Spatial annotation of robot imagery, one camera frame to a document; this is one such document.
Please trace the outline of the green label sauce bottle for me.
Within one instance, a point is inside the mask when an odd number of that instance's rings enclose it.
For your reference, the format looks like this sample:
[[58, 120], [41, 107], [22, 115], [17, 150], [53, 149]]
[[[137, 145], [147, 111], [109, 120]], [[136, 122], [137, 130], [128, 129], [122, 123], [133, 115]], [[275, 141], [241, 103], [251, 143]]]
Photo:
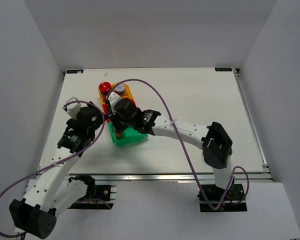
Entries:
[[125, 130], [124, 129], [121, 129], [121, 128], [118, 128], [118, 127], [114, 127], [113, 129], [114, 129], [115, 138], [117, 140], [124, 138], [124, 136], [125, 136]]

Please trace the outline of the white lid sauce jar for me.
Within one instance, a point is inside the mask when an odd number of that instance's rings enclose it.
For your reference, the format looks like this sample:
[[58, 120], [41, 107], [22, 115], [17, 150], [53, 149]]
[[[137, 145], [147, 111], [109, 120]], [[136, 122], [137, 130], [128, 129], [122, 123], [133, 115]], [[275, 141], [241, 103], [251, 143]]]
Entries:
[[124, 83], [120, 83], [114, 88], [114, 92], [117, 93], [118, 95], [120, 95], [121, 97], [126, 96], [127, 95], [127, 87]]

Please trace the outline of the red lid chili sauce jar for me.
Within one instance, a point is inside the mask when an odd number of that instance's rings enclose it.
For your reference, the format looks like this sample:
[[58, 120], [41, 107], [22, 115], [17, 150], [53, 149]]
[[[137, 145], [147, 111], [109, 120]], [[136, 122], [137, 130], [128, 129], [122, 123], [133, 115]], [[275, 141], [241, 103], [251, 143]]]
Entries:
[[104, 100], [109, 94], [109, 92], [111, 91], [111, 89], [112, 89], [112, 85], [109, 82], [104, 81], [100, 83], [98, 86], [100, 98]]

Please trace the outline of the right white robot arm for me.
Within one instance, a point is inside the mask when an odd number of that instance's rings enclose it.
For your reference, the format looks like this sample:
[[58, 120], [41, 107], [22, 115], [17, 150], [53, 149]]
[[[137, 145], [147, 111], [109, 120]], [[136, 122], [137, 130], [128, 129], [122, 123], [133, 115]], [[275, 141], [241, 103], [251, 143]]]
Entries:
[[231, 165], [233, 141], [218, 122], [211, 125], [196, 125], [183, 121], [172, 121], [155, 110], [144, 110], [128, 98], [112, 95], [108, 98], [109, 118], [114, 127], [123, 131], [133, 128], [140, 134], [181, 139], [202, 150], [204, 162], [212, 167], [215, 177], [216, 195], [226, 200], [234, 193]]

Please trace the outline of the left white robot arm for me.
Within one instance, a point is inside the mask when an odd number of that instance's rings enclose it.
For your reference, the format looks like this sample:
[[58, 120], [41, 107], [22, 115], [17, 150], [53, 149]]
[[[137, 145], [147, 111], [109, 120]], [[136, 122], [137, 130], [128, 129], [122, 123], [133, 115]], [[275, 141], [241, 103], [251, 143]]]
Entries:
[[52, 233], [57, 218], [67, 208], [77, 200], [93, 198], [96, 193], [95, 179], [87, 174], [77, 175], [66, 188], [58, 190], [82, 156], [82, 150], [95, 139], [95, 131], [105, 122], [104, 115], [93, 106], [79, 106], [68, 114], [71, 118], [57, 143], [52, 168], [43, 171], [21, 200], [14, 199], [9, 205], [14, 225], [42, 240]]

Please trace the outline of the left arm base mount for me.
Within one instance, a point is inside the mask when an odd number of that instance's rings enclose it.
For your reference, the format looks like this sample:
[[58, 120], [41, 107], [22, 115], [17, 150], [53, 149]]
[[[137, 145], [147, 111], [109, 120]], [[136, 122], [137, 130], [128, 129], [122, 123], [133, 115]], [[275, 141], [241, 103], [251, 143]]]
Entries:
[[117, 186], [97, 184], [88, 196], [79, 198], [68, 209], [72, 210], [111, 210], [116, 199]]

